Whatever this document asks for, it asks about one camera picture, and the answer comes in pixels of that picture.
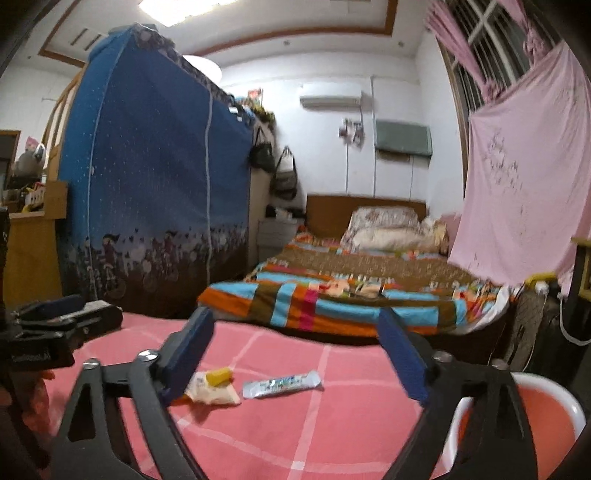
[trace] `black handbag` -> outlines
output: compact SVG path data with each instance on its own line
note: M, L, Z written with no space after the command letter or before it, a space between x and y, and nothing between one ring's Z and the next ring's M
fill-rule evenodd
M291 157L293 170L279 171L279 165L281 165L281 161L287 157ZM289 147L285 147L283 149L283 152L281 152L281 156L279 157L279 161L277 162L277 166L275 167L273 177L271 178L271 187L270 187L269 191L270 191L271 195L273 195L277 198L280 198L282 200L293 200L294 198L296 198L296 195L297 195L296 159Z
M256 129L255 144L248 155L248 161L253 168L261 168L267 173L275 171L275 158L273 157L273 146L270 142L261 141L262 129Z

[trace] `window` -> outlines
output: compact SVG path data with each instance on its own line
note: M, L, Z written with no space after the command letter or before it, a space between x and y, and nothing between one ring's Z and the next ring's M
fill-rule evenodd
M507 88L530 69L523 51L525 32L496 0L448 0L448 4L486 79ZM548 46L556 45L560 37L527 0L526 10ZM478 110L484 101L471 75L453 57L448 55L448 59L452 84L460 100L458 107L462 108L459 113L467 123L470 112Z

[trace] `fabric wardrobe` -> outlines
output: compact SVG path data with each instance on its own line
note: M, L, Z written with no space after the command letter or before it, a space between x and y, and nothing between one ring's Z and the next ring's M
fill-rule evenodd
M64 292L185 317L207 284L243 274L250 123L159 33L135 25L98 44L59 167Z

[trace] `stuffed toy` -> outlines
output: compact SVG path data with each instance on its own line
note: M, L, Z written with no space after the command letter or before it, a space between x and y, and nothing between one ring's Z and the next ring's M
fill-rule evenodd
M15 177L41 177L45 166L45 146L34 138L27 138L25 153L23 153L12 167Z

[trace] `ceiling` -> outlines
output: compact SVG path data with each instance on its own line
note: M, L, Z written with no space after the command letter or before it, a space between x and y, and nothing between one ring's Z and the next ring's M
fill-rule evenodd
M139 8L141 0L61 0L37 25L18 59L41 68L48 59L80 67L111 28L134 22L155 23L183 54L205 55L222 67L310 51L413 57L427 1L238 0L165 27Z

